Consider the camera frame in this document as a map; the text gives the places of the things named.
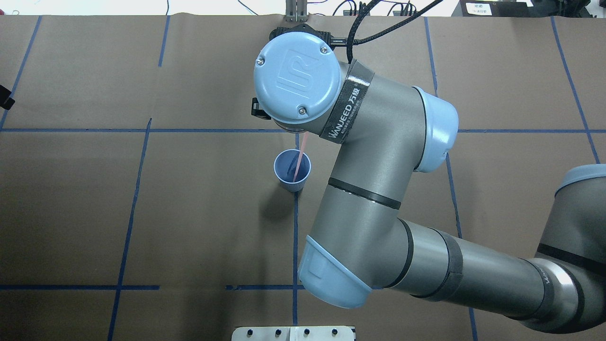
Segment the white bracket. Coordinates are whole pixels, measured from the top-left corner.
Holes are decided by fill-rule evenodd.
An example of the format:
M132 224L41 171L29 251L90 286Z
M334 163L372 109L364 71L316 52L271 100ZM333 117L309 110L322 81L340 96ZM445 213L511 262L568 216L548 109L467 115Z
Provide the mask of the white bracket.
M286 0L286 17L288 22L307 21L307 0Z
M276 326L239 327L231 341L355 341L356 329L350 326Z

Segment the gray robot arm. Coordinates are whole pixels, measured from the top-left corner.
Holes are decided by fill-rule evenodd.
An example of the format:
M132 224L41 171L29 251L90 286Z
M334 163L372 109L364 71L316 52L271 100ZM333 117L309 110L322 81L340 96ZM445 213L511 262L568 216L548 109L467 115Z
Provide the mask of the gray robot arm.
M255 87L281 127L342 144L299 267L316 297L355 308L371 287L393 288L546 333L606 320L606 165L567 174L536 258L514 258L397 218L411 174L437 168L455 141L449 103L339 63L302 32L265 46Z

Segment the plastic cup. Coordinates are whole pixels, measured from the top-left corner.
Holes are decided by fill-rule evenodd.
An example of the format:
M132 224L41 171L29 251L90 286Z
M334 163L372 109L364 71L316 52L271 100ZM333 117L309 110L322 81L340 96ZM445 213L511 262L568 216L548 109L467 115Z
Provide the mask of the plastic cup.
M307 154L303 153L299 173L293 181L298 158L299 151L297 149L287 149L278 154L273 162L273 172L280 180L280 185L289 192L299 192L303 189L303 185L311 172L311 161Z

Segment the light blue joint cap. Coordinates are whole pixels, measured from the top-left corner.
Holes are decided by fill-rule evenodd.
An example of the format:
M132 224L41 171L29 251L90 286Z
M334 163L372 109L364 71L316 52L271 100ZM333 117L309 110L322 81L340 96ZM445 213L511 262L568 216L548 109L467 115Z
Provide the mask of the light blue joint cap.
M315 297L341 308L364 305L372 289L307 236L299 279Z
M417 172L435 171L446 160L446 154L455 144L459 131L459 115L455 107L413 86L423 99L425 107L425 149Z
M257 57L255 91L261 107L276 121L307 123L336 102L341 91L339 61L315 35L279 35Z
M586 164L585 166L572 168L568 171L568 173L566 173L566 175L564 175L564 179L556 191L556 195L558 194L559 190L561 190L564 186L568 186L569 184L587 179L603 177L606 177L606 164Z

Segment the pink straw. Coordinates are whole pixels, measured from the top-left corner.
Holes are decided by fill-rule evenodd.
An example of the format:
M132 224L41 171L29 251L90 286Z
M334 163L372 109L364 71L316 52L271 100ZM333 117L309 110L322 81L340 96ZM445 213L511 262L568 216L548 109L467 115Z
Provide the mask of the pink straw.
M293 182L297 178L297 174L299 173L299 167L301 166L301 159L303 158L303 150L305 150L305 142L307 142L307 137L309 136L309 132L303 133L303 141L301 141L301 148L299 149L299 160L297 160L297 168L295 168L295 176L293 177Z

